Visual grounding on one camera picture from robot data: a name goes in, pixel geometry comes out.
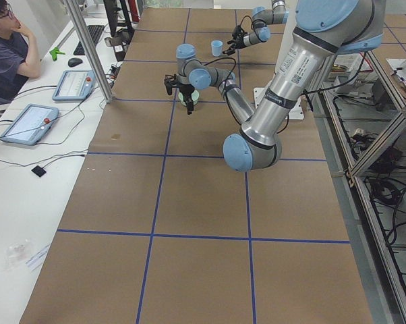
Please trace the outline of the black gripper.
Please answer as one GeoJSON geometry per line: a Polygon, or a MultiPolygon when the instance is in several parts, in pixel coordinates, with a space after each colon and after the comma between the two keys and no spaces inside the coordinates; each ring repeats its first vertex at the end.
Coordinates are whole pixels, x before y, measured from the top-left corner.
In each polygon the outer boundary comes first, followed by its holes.
{"type": "Polygon", "coordinates": [[[230,49],[223,51],[223,55],[232,55],[234,54],[234,51],[245,48],[245,43],[243,39],[239,39],[238,41],[232,39],[229,40],[227,44],[230,45],[230,49]]]}
{"type": "Polygon", "coordinates": [[[187,114],[191,115],[194,111],[194,101],[192,100],[192,93],[194,92],[194,87],[191,84],[181,84],[179,85],[179,92],[181,93],[181,104],[186,107],[187,114]]]}

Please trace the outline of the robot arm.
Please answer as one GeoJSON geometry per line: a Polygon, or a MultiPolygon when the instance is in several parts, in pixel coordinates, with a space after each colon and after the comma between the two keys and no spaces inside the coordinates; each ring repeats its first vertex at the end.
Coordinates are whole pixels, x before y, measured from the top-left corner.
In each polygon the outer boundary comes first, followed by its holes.
{"type": "Polygon", "coordinates": [[[385,1],[298,1],[292,45],[258,107],[246,99],[232,72],[204,66],[191,44],[177,47],[173,86],[180,92],[212,86],[226,100],[240,125],[239,133],[226,137],[223,144],[224,160],[231,169],[270,167],[282,151],[277,131],[322,62],[333,55],[377,48],[385,8],[385,1]]]}
{"type": "Polygon", "coordinates": [[[228,48],[223,51],[224,55],[232,55],[236,50],[265,43],[270,39],[271,31],[269,26],[285,24],[289,17],[285,1],[271,1],[271,8],[265,9],[262,6],[253,8],[250,16],[244,16],[242,21],[236,25],[231,33],[231,40],[227,42],[228,48]],[[250,19],[251,31],[242,28],[245,18],[250,19]]]}

